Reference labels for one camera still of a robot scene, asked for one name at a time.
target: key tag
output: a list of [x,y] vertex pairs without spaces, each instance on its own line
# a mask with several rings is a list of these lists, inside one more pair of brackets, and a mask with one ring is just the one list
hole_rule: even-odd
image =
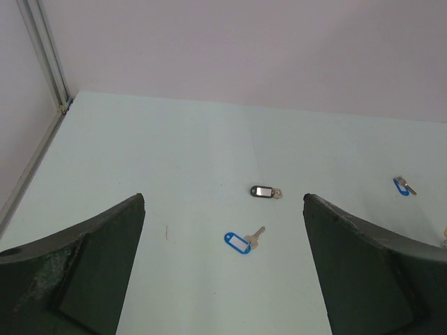
[[236,235],[234,232],[227,232],[224,239],[225,242],[238,253],[246,255],[251,251],[250,243],[245,241],[239,235]]
[[397,181],[396,178],[393,178],[393,181],[394,181],[394,185],[396,185],[397,190],[399,191],[400,194],[402,194],[406,197],[408,197],[410,195],[410,191],[408,191],[405,186],[402,186],[401,184],[399,184],[399,182]]
[[267,186],[253,186],[250,189],[250,194],[255,198],[282,198],[282,191],[279,188]]

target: blue key tag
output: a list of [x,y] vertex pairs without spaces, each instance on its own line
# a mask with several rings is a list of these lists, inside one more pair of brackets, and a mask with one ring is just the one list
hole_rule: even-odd
[[399,184],[397,178],[393,178],[393,181],[394,181],[394,185],[396,185],[397,190],[399,191],[400,194],[402,194],[406,197],[408,197],[410,195],[410,191],[408,191],[405,186],[402,186],[401,184]]
[[236,235],[234,232],[227,232],[224,239],[225,242],[238,253],[246,255],[251,251],[250,243]]

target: metal key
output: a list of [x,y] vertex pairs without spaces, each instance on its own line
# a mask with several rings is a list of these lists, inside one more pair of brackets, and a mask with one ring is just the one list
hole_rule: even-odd
[[259,236],[263,232],[265,232],[265,227],[261,227],[260,230],[255,232],[253,235],[247,235],[246,237],[244,237],[244,240],[250,243],[252,250],[255,249],[258,246]]
[[405,187],[408,191],[411,192],[411,194],[416,195],[417,193],[415,192],[415,190],[413,190],[410,185],[408,185],[408,183],[406,182],[406,180],[404,178],[402,178],[402,176],[397,176],[395,178],[397,180],[397,182],[399,183],[399,185]]

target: key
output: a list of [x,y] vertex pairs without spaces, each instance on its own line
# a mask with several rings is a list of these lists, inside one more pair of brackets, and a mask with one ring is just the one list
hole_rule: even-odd
[[250,243],[252,250],[258,246],[259,236],[263,232],[265,232],[265,227],[261,227],[260,230],[254,233],[254,235],[247,235],[246,237],[244,237],[244,240]]
[[410,185],[408,185],[408,183],[406,182],[406,180],[404,178],[402,178],[402,176],[397,176],[396,177],[397,182],[399,183],[399,185],[405,187],[408,191],[411,192],[411,194],[416,195],[417,193],[415,192],[415,190],[413,190]]

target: white wall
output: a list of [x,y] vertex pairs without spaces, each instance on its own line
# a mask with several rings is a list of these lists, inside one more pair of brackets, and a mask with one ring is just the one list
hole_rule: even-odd
[[445,0],[43,0],[70,90],[447,121]]
[[17,3],[0,1],[0,209],[55,113]]

